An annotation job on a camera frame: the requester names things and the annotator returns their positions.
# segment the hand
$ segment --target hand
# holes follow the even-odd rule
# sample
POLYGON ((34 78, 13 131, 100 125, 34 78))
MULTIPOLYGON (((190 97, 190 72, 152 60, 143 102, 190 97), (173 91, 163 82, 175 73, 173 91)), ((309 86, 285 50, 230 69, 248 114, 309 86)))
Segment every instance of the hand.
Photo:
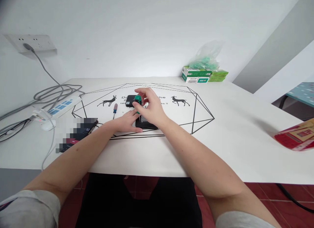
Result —
POLYGON ((165 114, 160 99, 151 88, 138 88, 135 90, 142 97, 142 106, 148 103, 147 108, 143 108, 139 103, 133 102, 135 109, 144 116, 148 122, 160 128, 160 125, 167 122, 169 118, 165 114))
POLYGON ((109 122, 106 122, 101 127, 108 127, 114 132, 136 132, 142 133, 142 128, 133 127, 133 122, 139 117, 139 114, 136 113, 136 109, 131 110, 125 113, 122 117, 113 119, 109 122))

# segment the floor tile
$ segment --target floor tile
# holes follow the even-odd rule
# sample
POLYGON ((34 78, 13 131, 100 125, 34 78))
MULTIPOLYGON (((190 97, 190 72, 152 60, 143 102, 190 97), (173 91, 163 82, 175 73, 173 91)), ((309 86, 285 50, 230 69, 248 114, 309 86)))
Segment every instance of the floor tile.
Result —
POLYGON ((198 196, 197 200, 202 212, 203 228, 214 228, 215 222, 210 211, 209 205, 204 197, 198 196))
POLYGON ((59 228, 74 228, 79 216, 85 190, 72 190, 59 214, 59 228))
MULTIPOLYGON (((262 190, 271 200, 287 200, 289 199, 281 192, 275 183, 259 183, 262 190)), ((314 202, 314 198, 304 189, 302 185, 282 184, 284 188, 297 201, 314 202)))
POLYGON ((136 178, 136 193, 146 192, 151 193, 155 188, 159 177, 142 177, 138 176, 136 178))
POLYGON ((143 193, 143 192, 136 192, 135 198, 141 200, 148 200, 150 198, 151 193, 143 193))
POLYGON ((262 200, 261 202, 268 209, 268 211, 270 211, 270 213, 274 216, 282 228, 291 228, 285 218, 280 214, 280 212, 270 200, 262 200))
POLYGON ((259 199, 268 199, 262 188, 258 183, 245 183, 246 186, 259 198, 259 199))
MULTIPOLYGON (((82 178, 82 180, 83 180, 82 189, 85 189, 85 188, 86 188, 86 184, 87 184, 87 181, 88 181, 88 177, 89 177, 89 172, 87 172, 87 173, 85 174, 85 176, 82 178)), ((74 188, 80 189, 80 188, 81 188, 81 181, 79 181, 78 184, 77 184, 74 188)))
MULTIPOLYGON (((291 228, 314 228, 314 214, 310 213, 293 202, 272 201, 281 215, 286 219, 291 228)), ((302 205, 314 209, 314 203, 301 203, 302 205)))
POLYGON ((314 197, 314 185, 303 185, 303 188, 305 188, 305 190, 307 190, 312 197, 314 197))
POLYGON ((129 192, 135 192, 136 176, 128 176, 128 178, 123 181, 129 192))
POLYGON ((203 196, 202 192, 200 191, 200 189, 196 185, 195 185, 195 192, 196 192, 196 195, 203 196))

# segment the person's right hand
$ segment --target person's right hand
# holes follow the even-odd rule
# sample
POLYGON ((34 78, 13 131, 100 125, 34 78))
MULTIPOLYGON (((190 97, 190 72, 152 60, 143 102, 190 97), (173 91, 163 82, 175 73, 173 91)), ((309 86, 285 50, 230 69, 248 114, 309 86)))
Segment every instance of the person's right hand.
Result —
POLYGON ((142 97, 142 106, 148 103, 147 108, 142 107, 139 103, 133 102, 133 107, 144 116, 149 123, 160 128, 160 125, 169 120, 161 105, 160 99, 151 88, 138 88, 135 90, 142 97))

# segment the gray sleeve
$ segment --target gray sleeve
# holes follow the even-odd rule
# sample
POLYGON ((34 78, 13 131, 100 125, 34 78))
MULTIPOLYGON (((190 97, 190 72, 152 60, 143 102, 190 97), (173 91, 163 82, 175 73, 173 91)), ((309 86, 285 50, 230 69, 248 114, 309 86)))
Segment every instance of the gray sleeve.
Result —
POLYGON ((221 214, 216 221, 216 228, 274 228, 268 222, 254 215, 232 211, 221 214))
POLYGON ((0 207, 9 202, 11 203, 0 211, 1 228, 58 226, 60 201, 51 192, 22 190, 2 201, 0 207))

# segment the red package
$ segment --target red package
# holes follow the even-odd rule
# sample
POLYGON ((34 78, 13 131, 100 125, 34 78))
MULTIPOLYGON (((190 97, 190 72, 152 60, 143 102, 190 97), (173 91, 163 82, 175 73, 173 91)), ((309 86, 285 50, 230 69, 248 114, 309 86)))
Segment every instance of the red package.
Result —
POLYGON ((274 138, 294 151, 314 148, 314 118, 278 132, 274 138))

